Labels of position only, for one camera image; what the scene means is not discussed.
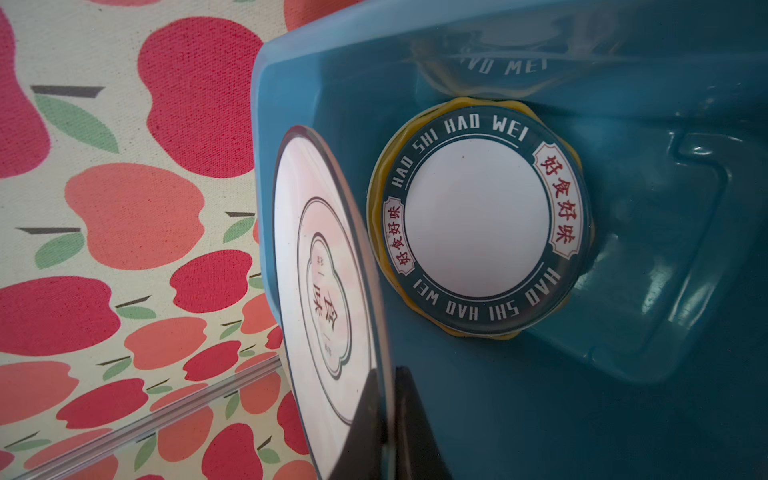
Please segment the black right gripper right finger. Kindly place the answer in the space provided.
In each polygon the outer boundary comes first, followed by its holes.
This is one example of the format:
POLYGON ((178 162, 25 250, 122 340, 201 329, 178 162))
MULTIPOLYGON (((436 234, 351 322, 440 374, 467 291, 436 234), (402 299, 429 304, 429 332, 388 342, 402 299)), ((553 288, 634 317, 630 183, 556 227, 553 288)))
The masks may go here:
POLYGON ((395 370, 395 407, 396 479, 452 479, 406 367, 395 370))

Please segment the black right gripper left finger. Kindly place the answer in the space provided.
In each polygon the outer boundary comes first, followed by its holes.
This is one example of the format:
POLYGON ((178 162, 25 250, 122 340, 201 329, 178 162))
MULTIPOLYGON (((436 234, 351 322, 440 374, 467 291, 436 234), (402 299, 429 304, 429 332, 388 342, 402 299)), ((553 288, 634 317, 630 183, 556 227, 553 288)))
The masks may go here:
POLYGON ((335 478, 381 479, 384 420, 376 369, 369 371, 339 459, 335 478))

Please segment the white black ring plate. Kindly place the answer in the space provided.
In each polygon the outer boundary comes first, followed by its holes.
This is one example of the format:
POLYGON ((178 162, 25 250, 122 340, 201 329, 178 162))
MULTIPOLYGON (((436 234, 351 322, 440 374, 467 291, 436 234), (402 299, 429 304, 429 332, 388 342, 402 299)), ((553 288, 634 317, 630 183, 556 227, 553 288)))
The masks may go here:
POLYGON ((305 126, 291 128, 280 146, 273 237, 288 368, 317 475, 336 479, 366 378, 376 369, 381 479, 392 479, 395 385, 378 267, 338 161, 305 126))

